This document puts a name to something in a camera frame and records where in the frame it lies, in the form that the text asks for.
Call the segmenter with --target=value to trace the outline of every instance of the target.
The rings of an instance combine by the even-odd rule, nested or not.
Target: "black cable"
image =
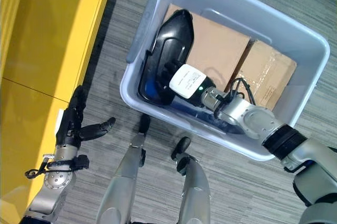
[[[239,85],[240,85],[241,83],[243,84],[243,86],[245,87],[245,89],[246,89],[246,91],[247,91],[247,94],[248,94],[248,98],[249,98],[250,103],[252,103],[253,105],[256,105],[256,102],[255,102],[253,93],[252,93],[252,91],[251,91],[251,89],[250,89],[250,85],[249,85],[243,78],[236,78],[235,80],[233,80],[233,81],[231,82],[230,100],[233,100],[234,97],[235,97],[236,95],[239,95],[239,94],[241,94],[241,95],[243,96],[243,98],[244,98],[244,94],[241,93],[241,92],[238,92]]]
[[[37,169],[30,169],[25,172],[25,176],[28,179],[33,179],[36,178],[37,176],[41,174],[46,174],[50,172],[73,172],[77,170],[82,170],[83,168],[74,168],[74,169],[69,169],[69,170],[37,170]]]

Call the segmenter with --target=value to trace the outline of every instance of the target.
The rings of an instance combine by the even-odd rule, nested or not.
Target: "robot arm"
[[[20,224],[45,224],[56,221],[67,193],[75,184],[75,171],[89,167],[86,155],[77,156],[81,142],[105,135],[116,121],[112,117],[102,124],[81,128],[84,108],[85,93],[82,86],[78,86],[63,113],[60,128],[56,133],[55,152],[43,155],[39,170],[32,169],[25,174],[29,179],[40,174],[45,174],[45,177],[42,188],[27,208]]]
[[[193,105],[202,104],[214,112],[216,118],[239,127],[276,156],[287,172],[294,173],[304,167],[293,181],[296,194],[308,207],[300,224],[337,224],[337,154],[333,149],[307,139],[275,118],[267,108],[253,105],[253,98],[250,99],[252,103],[241,98],[237,88],[235,93],[217,90],[213,82],[197,69],[189,66],[182,74],[178,65],[170,74],[172,80],[163,86],[170,86],[182,98],[191,100]],[[186,90],[192,93],[190,98],[184,97]]]

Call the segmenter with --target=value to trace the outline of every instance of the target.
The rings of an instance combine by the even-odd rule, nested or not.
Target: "black shoe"
[[[138,132],[146,135],[148,128],[150,127],[150,122],[151,119],[149,115],[142,114]]]
[[[177,143],[177,145],[175,146],[171,154],[172,160],[175,161],[177,154],[184,153],[190,144],[191,144],[191,139],[189,137],[185,136],[181,138],[181,140]]]

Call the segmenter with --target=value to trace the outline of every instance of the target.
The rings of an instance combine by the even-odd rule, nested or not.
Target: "gray carpet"
[[[101,139],[82,144],[91,160],[77,173],[57,223],[94,223],[105,189],[129,140],[139,113],[123,103],[121,82],[128,49],[147,0],[108,0],[84,85],[90,88],[84,124],[111,116],[117,122]],[[331,56],[296,128],[336,147],[337,36],[336,0],[261,0],[312,28],[328,39]],[[184,134],[152,119],[146,140],[145,166],[138,174],[133,221],[176,223],[183,177],[175,171],[170,151]],[[277,160],[257,162],[193,136],[189,152],[200,159],[209,179],[212,223],[297,223],[305,209],[292,189],[291,174]]]

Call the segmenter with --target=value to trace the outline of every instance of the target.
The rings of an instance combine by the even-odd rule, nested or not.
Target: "silver metal arm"
[[[55,154],[44,155],[44,161],[49,158],[54,161],[72,160],[77,156],[77,148],[71,145],[57,146]],[[61,211],[67,193],[76,181],[75,172],[52,172],[52,170],[69,170],[69,165],[53,166],[46,173],[41,190],[35,196],[25,212],[25,216],[54,223]]]
[[[288,172],[305,167],[293,182],[296,194],[308,207],[300,224],[337,224],[337,154],[277,120],[267,108],[254,106],[239,96],[226,103],[228,95],[209,87],[202,94],[202,103],[217,118],[258,140]]]

